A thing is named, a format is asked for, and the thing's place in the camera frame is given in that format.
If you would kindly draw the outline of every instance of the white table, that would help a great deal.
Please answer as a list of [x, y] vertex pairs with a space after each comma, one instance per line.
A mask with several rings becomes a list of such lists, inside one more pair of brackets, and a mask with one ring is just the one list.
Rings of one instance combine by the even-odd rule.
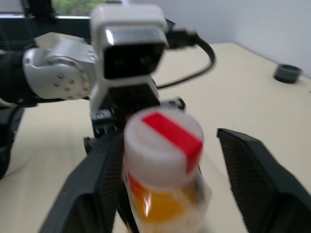
[[[162, 99], [181, 96], [205, 131], [201, 169], [213, 197], [202, 233], [243, 233], [216, 130], [229, 128], [262, 140], [310, 191], [311, 80], [302, 77], [294, 85], [279, 83], [272, 79], [275, 64], [233, 44], [213, 48], [218, 64], [211, 73], [160, 95]], [[155, 81], [177, 79], [207, 62], [199, 48], [169, 52], [154, 75]], [[0, 181], [1, 232], [38, 231], [63, 181], [86, 155], [84, 136], [92, 136], [85, 100], [26, 110], [12, 153], [19, 161], [29, 159], [19, 171]], [[125, 232], [120, 219], [114, 232]]]

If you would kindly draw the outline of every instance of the red label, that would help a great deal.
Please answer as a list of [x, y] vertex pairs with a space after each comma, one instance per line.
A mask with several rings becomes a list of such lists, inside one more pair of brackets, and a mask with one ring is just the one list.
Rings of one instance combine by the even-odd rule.
[[186, 154], [187, 172], [196, 167], [203, 147], [201, 140], [160, 113], [149, 115], [142, 121]]

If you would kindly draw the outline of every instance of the window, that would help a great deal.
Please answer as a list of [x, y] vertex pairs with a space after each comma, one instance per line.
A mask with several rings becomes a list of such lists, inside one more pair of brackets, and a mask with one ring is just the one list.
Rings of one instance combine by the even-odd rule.
[[88, 16], [100, 3], [121, 3], [121, 0], [52, 0], [59, 15]]

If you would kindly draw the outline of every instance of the plastic bottle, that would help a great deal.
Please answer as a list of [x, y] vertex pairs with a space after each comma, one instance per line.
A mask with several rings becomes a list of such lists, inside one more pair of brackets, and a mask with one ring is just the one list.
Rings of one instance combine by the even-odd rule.
[[140, 233], [196, 233], [208, 197], [199, 170], [204, 134], [177, 109], [143, 110], [124, 133], [124, 182]]

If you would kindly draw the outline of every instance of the cable connector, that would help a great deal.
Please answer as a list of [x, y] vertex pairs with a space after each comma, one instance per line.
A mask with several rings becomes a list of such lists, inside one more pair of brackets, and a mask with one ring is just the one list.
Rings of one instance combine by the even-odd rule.
[[166, 33], [169, 50], [183, 49], [196, 45], [198, 34], [194, 28], [180, 29]]

